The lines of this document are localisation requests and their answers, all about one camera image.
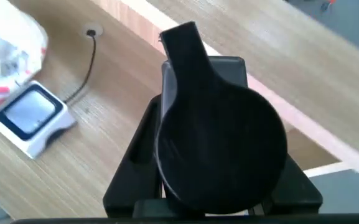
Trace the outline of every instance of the black round disc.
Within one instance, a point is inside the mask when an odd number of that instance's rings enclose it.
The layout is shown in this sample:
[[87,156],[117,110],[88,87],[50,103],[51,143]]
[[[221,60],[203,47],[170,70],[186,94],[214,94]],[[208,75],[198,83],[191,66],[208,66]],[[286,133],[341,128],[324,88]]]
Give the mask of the black round disc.
[[275,187],[287,156],[286,133],[257,92],[223,85],[197,100],[177,96],[156,139],[156,159],[171,193],[205,213],[235,213]]

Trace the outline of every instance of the cord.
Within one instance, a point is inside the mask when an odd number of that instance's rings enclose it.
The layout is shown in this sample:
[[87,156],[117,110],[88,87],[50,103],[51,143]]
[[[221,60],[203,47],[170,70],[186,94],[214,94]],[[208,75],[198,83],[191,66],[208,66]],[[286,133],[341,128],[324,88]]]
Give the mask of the cord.
[[93,41],[93,51],[92,51],[92,57],[91,57],[90,66],[89,66],[89,69],[88,69],[88,71],[87,71],[87,73],[85,75],[85,79],[84,79],[83,83],[81,84],[81,86],[74,93],[72,93],[66,100],[63,100],[63,102],[65,104],[72,101],[74,99],[74,97],[76,97],[78,95],[78,93],[84,88],[84,86],[88,82],[88,80],[90,78],[90,75],[91,75],[91,71],[92,71],[92,67],[93,67],[93,61],[95,60],[95,53],[96,53],[96,40],[95,40],[96,32],[95,32],[95,30],[88,30],[86,32],[86,35],[91,37],[92,41]]

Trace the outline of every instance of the white device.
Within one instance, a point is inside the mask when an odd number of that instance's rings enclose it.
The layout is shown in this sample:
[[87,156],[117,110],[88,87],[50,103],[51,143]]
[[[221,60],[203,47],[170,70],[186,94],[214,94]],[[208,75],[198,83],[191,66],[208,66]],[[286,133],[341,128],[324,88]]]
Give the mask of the white device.
[[0,133],[31,159],[75,123],[67,105],[37,81],[0,106]]

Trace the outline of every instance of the black stand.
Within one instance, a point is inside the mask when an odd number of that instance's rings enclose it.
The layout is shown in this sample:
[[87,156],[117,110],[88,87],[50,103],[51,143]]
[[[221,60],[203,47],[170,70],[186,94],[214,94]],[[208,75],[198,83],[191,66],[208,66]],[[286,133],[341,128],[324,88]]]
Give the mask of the black stand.
[[[226,81],[247,87],[246,67],[238,57],[210,57],[214,69]],[[162,181],[153,158],[154,140],[163,115],[173,103],[176,82],[168,62],[162,65],[162,95],[154,97],[103,198],[111,218],[177,217],[200,218],[205,214],[181,207],[170,197],[161,198]],[[249,215],[318,213],[322,196],[290,156],[272,193]]]

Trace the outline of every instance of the small digital screen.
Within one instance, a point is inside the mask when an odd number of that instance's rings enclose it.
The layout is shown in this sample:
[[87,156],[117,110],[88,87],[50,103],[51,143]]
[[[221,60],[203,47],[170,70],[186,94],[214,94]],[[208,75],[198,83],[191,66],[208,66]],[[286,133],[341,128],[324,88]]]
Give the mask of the small digital screen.
[[55,105],[38,91],[30,91],[16,101],[5,116],[23,132],[29,134],[41,126],[53,113]]

